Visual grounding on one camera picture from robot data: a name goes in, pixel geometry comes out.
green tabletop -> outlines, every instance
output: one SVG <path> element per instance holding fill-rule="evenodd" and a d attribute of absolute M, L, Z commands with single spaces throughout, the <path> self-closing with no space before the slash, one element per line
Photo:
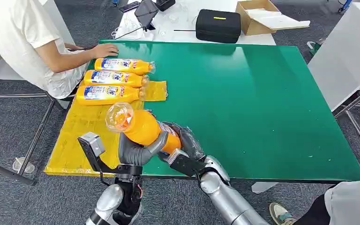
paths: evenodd
<path fill-rule="evenodd" d="M 101 43 L 113 42 L 102 40 Z M 115 41 L 156 63 L 157 120 L 190 127 L 231 177 L 360 180 L 360 165 L 295 46 Z M 181 175 L 153 158 L 144 175 Z"/>

person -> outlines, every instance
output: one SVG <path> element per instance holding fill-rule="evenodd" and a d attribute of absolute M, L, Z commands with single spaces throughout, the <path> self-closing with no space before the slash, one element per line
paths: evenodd
<path fill-rule="evenodd" d="M 114 44 L 81 49 L 64 43 L 38 0 L 0 0 L 1 57 L 22 78 L 52 97 L 68 97 L 90 60 L 118 54 Z"/>
<path fill-rule="evenodd" d="M 360 224 L 360 181 L 341 182 L 319 196 L 299 220 L 280 204 L 269 206 L 277 225 L 356 225 Z"/>

person's hand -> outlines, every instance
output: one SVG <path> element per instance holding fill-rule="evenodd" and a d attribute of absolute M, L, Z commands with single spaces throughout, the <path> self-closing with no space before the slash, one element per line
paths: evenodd
<path fill-rule="evenodd" d="M 111 43 L 100 44 L 90 50 L 95 59 L 118 55 L 118 48 Z"/>
<path fill-rule="evenodd" d="M 179 125 L 170 122 L 164 122 L 164 124 L 170 126 L 170 128 L 177 133 L 181 141 L 181 150 L 187 153 L 190 159 L 198 161 L 205 157 L 205 153 L 203 152 L 199 141 L 195 138 L 194 133 L 190 128 L 180 127 Z M 168 155 L 160 152 L 158 156 L 164 161 Z"/>
<path fill-rule="evenodd" d="M 124 133 L 119 136 L 118 156 L 122 164 L 145 165 L 165 146 L 169 133 L 161 131 L 158 138 L 149 146 L 131 141 Z"/>

gray carpet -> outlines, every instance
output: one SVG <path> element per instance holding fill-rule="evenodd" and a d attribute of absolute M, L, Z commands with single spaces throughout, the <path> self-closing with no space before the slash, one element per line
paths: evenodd
<path fill-rule="evenodd" d="M 296 45 L 306 61 L 310 59 L 306 42 L 325 37 L 335 26 L 339 5 L 331 1 L 274 1 L 286 15 L 311 20 L 311 27 L 279 31 L 274 39 L 279 45 Z M 78 45 L 90 46 L 99 38 L 109 38 L 118 26 L 120 14 L 109 0 L 56 0 L 67 26 Z M 35 93 L 40 90 L 22 81 L 0 81 L 0 94 Z M 14 157 L 23 156 L 48 106 L 47 98 L 0 99 L 0 165 L 11 169 Z M 360 109 L 353 111 L 360 123 Z M 42 170 L 54 147 L 66 112 L 52 111 L 31 162 L 37 180 L 33 187 L 0 176 L 0 225 L 81 225 L 95 207 L 105 189 L 97 178 L 48 176 Z M 360 138 L 343 116 L 338 121 L 360 163 Z M 270 202 L 279 202 L 299 218 L 312 201 L 329 185 L 281 183 L 267 192 L 251 192 L 251 180 L 234 180 L 233 186 L 252 206 L 271 221 L 267 211 Z M 137 223 L 143 224 L 224 224 L 193 180 L 145 180 L 143 182 L 145 213 Z"/>

shoe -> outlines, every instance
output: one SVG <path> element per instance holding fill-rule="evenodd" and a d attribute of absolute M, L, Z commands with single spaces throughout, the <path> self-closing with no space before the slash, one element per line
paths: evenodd
<path fill-rule="evenodd" d="M 292 225 L 296 219 L 292 218 L 291 214 L 280 204 L 273 202 L 269 207 L 272 219 L 277 225 Z"/>

